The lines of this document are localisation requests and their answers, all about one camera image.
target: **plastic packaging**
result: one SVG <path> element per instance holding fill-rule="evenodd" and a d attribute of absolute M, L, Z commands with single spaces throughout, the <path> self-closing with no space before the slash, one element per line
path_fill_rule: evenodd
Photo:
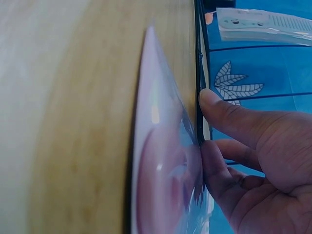
<path fill-rule="evenodd" d="M 209 203 L 194 129 L 151 26 L 136 107 L 131 233 L 209 233 Z"/>
<path fill-rule="evenodd" d="M 312 20 L 263 10 L 217 8 L 222 40 L 258 40 L 312 46 Z"/>

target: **pink object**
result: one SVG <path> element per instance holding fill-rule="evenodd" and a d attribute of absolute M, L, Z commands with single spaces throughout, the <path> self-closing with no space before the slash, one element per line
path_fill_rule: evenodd
<path fill-rule="evenodd" d="M 207 25 L 211 24 L 214 21 L 214 13 L 213 12 L 206 13 L 205 14 L 205 21 L 206 21 Z"/>
<path fill-rule="evenodd" d="M 190 202 L 202 202 L 202 196 L 199 146 L 151 26 L 143 48 L 136 109 L 132 233 L 186 233 Z"/>

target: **wood grain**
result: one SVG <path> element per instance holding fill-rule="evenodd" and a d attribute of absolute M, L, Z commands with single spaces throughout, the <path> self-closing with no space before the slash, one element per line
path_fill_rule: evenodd
<path fill-rule="evenodd" d="M 1 233 L 129 233 L 144 32 L 154 21 L 194 120 L 193 1 L 2 3 L 0 202 L 11 212 L 0 211 Z"/>

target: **black line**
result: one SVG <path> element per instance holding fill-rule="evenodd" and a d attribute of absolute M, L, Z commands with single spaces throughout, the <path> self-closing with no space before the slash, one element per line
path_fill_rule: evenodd
<path fill-rule="evenodd" d="M 224 51 L 224 50 L 240 50 L 240 49 L 252 49 L 252 48 L 265 48 L 265 47 L 311 47 L 307 45 L 251 45 L 251 46 L 239 46 L 231 48 L 209 49 L 209 52 Z"/>
<path fill-rule="evenodd" d="M 237 162 L 227 162 L 226 165 L 241 165 L 241 164 Z"/>
<path fill-rule="evenodd" d="M 306 93 L 294 93 L 294 94 L 275 94 L 275 95 L 266 95 L 266 96 L 257 96 L 257 97 L 239 97 L 233 99 L 224 99 L 224 101 L 240 101 L 240 100 L 251 100 L 251 99 L 262 99 L 262 98 L 282 98 L 282 97 L 294 97 L 294 96 L 304 96 L 312 95 L 312 92 Z"/>

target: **finger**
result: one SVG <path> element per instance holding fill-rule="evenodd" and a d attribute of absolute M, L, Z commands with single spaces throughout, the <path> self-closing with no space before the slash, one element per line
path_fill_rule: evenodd
<path fill-rule="evenodd" d="M 215 140 L 223 157 L 262 172 L 255 150 L 233 139 Z"/>
<path fill-rule="evenodd" d="M 265 178 L 256 175 L 246 175 L 233 167 L 228 167 L 228 170 L 235 181 L 246 190 L 254 189 L 263 185 Z"/>
<path fill-rule="evenodd" d="M 232 105 L 209 89 L 200 92 L 199 104 L 209 124 L 252 149 L 256 149 L 263 133 L 283 115 Z"/>
<path fill-rule="evenodd" d="M 205 141 L 201 146 L 204 180 L 209 192 L 228 220 L 242 196 L 242 189 L 230 174 L 218 146 Z"/>

